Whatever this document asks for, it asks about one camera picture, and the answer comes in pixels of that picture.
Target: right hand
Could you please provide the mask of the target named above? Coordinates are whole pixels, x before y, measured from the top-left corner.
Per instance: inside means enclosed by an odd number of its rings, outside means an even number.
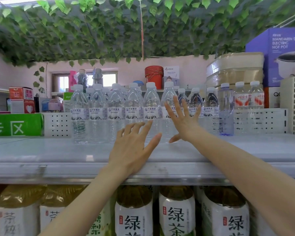
[[[176,116],[173,113],[173,111],[171,110],[171,107],[169,107],[167,102],[165,102],[164,104],[169,116],[174,122],[174,125],[177,131],[179,132],[178,134],[176,134],[169,140],[169,143],[176,142],[179,139],[189,142],[192,140],[192,137],[194,136],[194,132],[197,131],[197,128],[201,129],[198,123],[198,118],[201,113],[201,106],[199,105],[194,116],[190,117],[187,103],[185,102],[184,99],[182,100],[182,106],[183,106],[185,115],[181,111],[177,96],[174,96],[174,103],[175,103],[175,108],[176,108],[176,112],[178,116]]]

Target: water bottle label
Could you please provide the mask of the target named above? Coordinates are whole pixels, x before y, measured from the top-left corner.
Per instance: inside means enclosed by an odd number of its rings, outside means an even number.
[[[249,94],[247,93],[236,93],[235,94],[235,106],[248,106],[249,105]]]
[[[211,117],[211,118],[218,118],[220,109],[219,107],[203,107],[203,112],[204,117]]]
[[[108,108],[108,119],[124,120],[126,116],[125,108]]]
[[[176,112],[176,108],[175,107],[171,107],[171,110],[174,112],[174,114],[177,116],[177,112]],[[170,116],[166,110],[165,107],[162,107],[162,118],[163,119],[169,119]]]
[[[160,107],[145,107],[144,119],[160,119],[162,116],[162,109]]]
[[[85,121],[89,119],[88,108],[70,109],[72,121]]]
[[[143,119],[142,107],[126,108],[126,119]]]
[[[107,120],[107,108],[90,108],[91,120]]]
[[[265,94],[264,93],[251,93],[249,94],[249,106],[264,106]]]
[[[197,111],[197,107],[192,107],[192,108],[189,108],[189,116],[190,117],[193,117]],[[204,116],[204,113],[203,113],[203,107],[201,107],[201,113],[199,115],[199,118],[202,118]]]

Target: finger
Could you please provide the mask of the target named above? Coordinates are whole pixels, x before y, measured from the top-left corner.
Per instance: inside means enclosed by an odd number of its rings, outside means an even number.
[[[148,160],[148,158],[152,154],[155,147],[157,147],[157,145],[159,144],[161,137],[162,137],[162,134],[161,134],[161,132],[159,132],[150,140],[149,144],[144,148],[144,150],[143,150],[144,161]]]
[[[125,127],[125,132],[124,132],[124,136],[130,134],[131,129],[134,127],[136,123],[130,123],[128,125],[126,125]]]
[[[140,128],[145,124],[145,122],[138,122],[134,125],[132,128],[132,132],[138,134],[140,131]]]
[[[116,137],[116,139],[117,139],[117,138],[121,138],[121,137],[122,137],[122,134],[124,133],[124,131],[125,131],[124,128],[120,129],[120,130],[117,132],[117,137]]]
[[[151,129],[151,126],[153,124],[153,120],[149,120],[146,125],[143,127],[142,131],[140,132],[140,135],[144,138],[144,140],[146,139],[149,130]]]
[[[186,103],[186,101],[184,99],[182,100],[182,107],[184,109],[185,116],[189,116],[188,105],[187,105],[187,103]]]
[[[171,107],[169,107],[169,104],[167,102],[164,103],[164,106],[166,108],[166,111],[170,118],[174,121],[176,120],[177,116],[174,114],[173,110],[171,110]]]
[[[198,106],[196,113],[194,114],[194,118],[198,119],[201,114],[201,105]]]
[[[177,142],[178,140],[180,140],[180,136],[179,134],[176,134],[175,136],[173,136],[170,140],[169,140],[169,143],[174,143],[174,142]]]
[[[176,113],[177,113],[178,117],[182,118],[184,115],[182,114],[177,96],[174,96],[174,104],[175,104]]]

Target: stacked buckets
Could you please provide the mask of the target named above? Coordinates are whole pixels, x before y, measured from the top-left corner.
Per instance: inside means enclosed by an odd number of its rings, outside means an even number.
[[[162,88],[162,79],[164,76],[164,69],[162,66],[151,65],[145,68],[145,77],[147,82],[154,82],[156,89]]]

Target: hand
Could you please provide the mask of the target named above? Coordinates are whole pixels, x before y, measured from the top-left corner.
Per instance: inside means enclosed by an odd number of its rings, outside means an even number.
[[[177,131],[179,132],[169,140],[169,143],[176,142],[179,139],[189,142],[194,136],[196,128],[201,128],[198,123],[198,118],[201,113],[201,106],[199,105],[194,116],[190,117],[187,103],[184,99],[182,100],[182,106],[185,115],[181,111],[177,96],[174,96],[174,103],[178,117],[173,113],[167,102],[164,104],[169,116],[174,122]]]
[[[117,138],[109,155],[108,164],[125,167],[127,176],[136,174],[150,157],[152,151],[159,144],[162,134],[158,133],[149,144],[144,147],[146,136],[152,126],[152,120],[128,124],[117,132]]]

